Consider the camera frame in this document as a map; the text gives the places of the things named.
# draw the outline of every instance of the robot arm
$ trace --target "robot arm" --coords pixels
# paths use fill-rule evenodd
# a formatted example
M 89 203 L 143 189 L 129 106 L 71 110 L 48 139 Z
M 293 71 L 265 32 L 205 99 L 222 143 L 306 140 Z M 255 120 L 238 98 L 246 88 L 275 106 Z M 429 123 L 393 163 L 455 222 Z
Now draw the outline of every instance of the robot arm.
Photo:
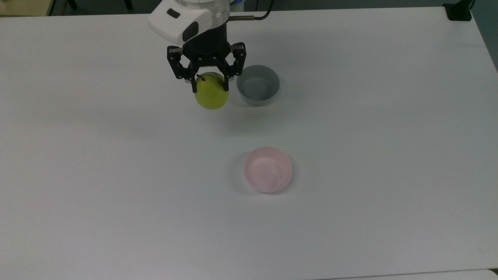
M 177 79 L 192 84 L 193 92 L 200 67 L 216 66 L 225 77 L 225 91 L 229 79 L 242 74 L 246 46 L 228 43 L 229 16 L 229 0 L 163 0 L 148 19 L 155 32 L 177 45 L 168 47 L 168 62 Z M 233 65 L 226 61 L 229 54 L 235 58 Z M 187 67 L 180 62 L 182 55 L 190 61 Z

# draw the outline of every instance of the table surface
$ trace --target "table surface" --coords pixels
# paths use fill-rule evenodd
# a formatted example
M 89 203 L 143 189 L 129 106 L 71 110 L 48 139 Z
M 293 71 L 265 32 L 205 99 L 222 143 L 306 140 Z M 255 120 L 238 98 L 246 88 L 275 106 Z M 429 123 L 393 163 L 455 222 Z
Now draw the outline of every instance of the table surface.
M 498 280 L 490 270 L 364 277 L 362 280 Z
M 54 0 L 1 0 L 0 15 L 45 16 Z
M 498 267 L 498 75 L 444 8 L 230 22 L 274 103 L 201 108 L 147 15 L 0 19 L 6 279 L 310 280 Z M 293 162 L 267 195 L 242 164 Z

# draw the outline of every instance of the black bracket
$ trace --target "black bracket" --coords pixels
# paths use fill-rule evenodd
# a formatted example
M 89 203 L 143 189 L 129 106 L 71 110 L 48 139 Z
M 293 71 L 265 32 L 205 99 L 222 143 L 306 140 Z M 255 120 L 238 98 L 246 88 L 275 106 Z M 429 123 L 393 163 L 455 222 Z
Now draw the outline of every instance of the black bracket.
M 230 78 L 242 74 L 242 69 L 244 68 L 244 62 L 246 60 L 246 45 L 244 43 L 228 45 L 227 43 L 227 46 L 228 47 L 222 51 L 209 54 L 200 54 L 186 48 L 169 46 L 167 54 L 168 62 L 177 79 L 185 79 L 187 83 L 192 84 L 192 92 L 197 92 L 195 76 L 197 71 L 199 71 L 199 68 L 216 66 L 225 77 L 223 89 L 228 91 L 228 82 Z M 235 59 L 233 65 L 228 64 L 226 60 L 226 57 L 230 53 Z M 181 64 L 182 55 L 185 55 L 185 57 L 190 60 L 187 67 L 184 67 Z
M 453 21 L 470 21 L 472 15 L 470 13 L 469 5 L 473 0 L 461 0 L 456 4 L 444 4 L 446 15 L 449 20 Z

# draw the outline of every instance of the pink bowl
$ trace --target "pink bowl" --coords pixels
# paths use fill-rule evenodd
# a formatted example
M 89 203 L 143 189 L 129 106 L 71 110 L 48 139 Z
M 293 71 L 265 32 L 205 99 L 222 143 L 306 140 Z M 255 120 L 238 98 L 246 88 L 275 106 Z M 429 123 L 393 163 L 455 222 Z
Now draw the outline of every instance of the pink bowl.
M 261 147 L 252 151 L 244 162 L 244 175 L 251 186 L 269 193 L 285 187 L 292 176 L 289 157 L 273 147 Z

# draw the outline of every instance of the gray bowl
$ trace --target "gray bowl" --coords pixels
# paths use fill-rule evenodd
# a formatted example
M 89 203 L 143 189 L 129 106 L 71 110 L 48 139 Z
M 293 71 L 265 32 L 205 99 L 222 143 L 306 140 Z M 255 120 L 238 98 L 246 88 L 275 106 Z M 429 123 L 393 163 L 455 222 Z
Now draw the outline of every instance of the gray bowl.
M 237 88 L 246 103 L 263 106 L 278 92 L 280 80 L 271 68 L 264 65 L 251 65 L 237 78 Z

